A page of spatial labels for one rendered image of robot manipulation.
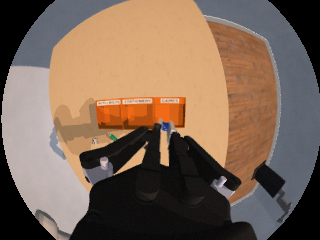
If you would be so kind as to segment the small blue cube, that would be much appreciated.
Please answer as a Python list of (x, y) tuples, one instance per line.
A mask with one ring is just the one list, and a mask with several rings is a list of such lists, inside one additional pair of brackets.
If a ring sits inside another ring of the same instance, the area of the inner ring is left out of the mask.
[(163, 122), (163, 128), (162, 128), (162, 130), (163, 130), (163, 131), (167, 131), (167, 130), (168, 130), (168, 126), (169, 126), (169, 123)]

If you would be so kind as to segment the green aa battery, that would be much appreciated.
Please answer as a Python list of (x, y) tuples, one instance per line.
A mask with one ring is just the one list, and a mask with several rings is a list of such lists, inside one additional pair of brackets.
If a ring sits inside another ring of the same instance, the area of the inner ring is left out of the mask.
[(115, 141), (115, 140), (118, 139), (118, 138), (116, 138), (113, 134), (110, 134), (109, 137), (110, 137), (113, 141)]

